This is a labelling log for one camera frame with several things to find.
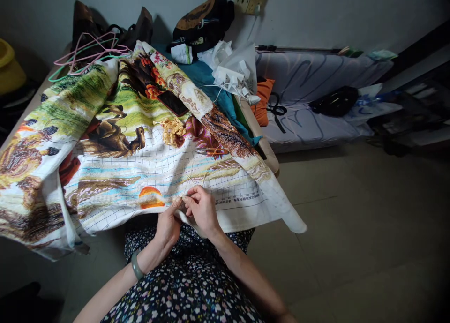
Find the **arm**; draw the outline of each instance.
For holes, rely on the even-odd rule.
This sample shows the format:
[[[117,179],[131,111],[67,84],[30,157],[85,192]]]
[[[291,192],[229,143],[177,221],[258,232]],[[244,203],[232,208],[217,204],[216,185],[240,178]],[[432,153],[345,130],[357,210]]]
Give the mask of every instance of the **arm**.
[[[163,262],[177,242],[180,222],[174,214],[180,204],[181,198],[177,198],[164,213],[159,214],[155,237],[137,255],[137,264],[144,274],[148,274]],[[137,281],[129,263],[91,298],[74,322],[100,322]]]
[[[267,278],[253,262],[222,231],[217,220],[214,198],[201,186],[188,191],[183,197],[187,216],[194,216],[198,226],[217,248],[228,269],[245,285],[260,311],[276,322],[296,322]]]

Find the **tile floor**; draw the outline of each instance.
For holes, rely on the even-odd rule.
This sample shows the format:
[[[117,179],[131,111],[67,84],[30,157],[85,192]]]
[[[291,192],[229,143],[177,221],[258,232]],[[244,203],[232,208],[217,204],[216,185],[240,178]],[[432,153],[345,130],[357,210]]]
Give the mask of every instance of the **tile floor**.
[[[299,322],[423,322],[448,280],[450,166],[366,144],[279,156],[279,181],[309,230],[257,228],[249,256]],[[52,263],[0,239],[0,296],[30,281],[65,299],[71,322],[124,264],[123,232],[89,239],[89,256]]]

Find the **dark patterned skirt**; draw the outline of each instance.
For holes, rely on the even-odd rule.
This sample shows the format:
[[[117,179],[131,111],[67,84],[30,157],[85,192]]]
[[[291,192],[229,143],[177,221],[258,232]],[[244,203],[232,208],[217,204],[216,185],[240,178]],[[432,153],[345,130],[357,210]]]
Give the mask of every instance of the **dark patterned skirt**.
[[[125,258],[155,236],[158,216],[127,222]],[[246,254],[255,229],[228,233]],[[186,224],[169,256],[136,283],[103,322],[262,322],[214,245]]]

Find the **orange pillow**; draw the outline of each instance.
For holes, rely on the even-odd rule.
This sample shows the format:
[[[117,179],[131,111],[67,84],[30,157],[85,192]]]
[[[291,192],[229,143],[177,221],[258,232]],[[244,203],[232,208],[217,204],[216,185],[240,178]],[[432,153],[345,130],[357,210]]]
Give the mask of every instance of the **orange pillow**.
[[[264,127],[269,124],[267,119],[267,103],[269,102],[270,94],[272,93],[273,84],[275,80],[266,79],[265,82],[258,83],[257,95],[261,98],[260,102],[255,106],[252,106],[253,114],[258,121],[259,126]]]

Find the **orange sun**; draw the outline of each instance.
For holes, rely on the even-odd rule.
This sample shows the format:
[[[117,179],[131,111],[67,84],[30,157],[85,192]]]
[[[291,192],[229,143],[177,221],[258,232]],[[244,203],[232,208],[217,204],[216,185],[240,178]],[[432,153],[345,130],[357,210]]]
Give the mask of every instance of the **orange sun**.
[[[164,206],[164,202],[162,202],[158,196],[161,196],[161,192],[157,190],[154,187],[147,186],[142,189],[142,191],[139,193],[139,198],[142,198],[144,196],[148,196],[147,199],[149,199],[147,202],[144,202],[141,204],[141,209],[146,209],[150,207],[162,207]]]

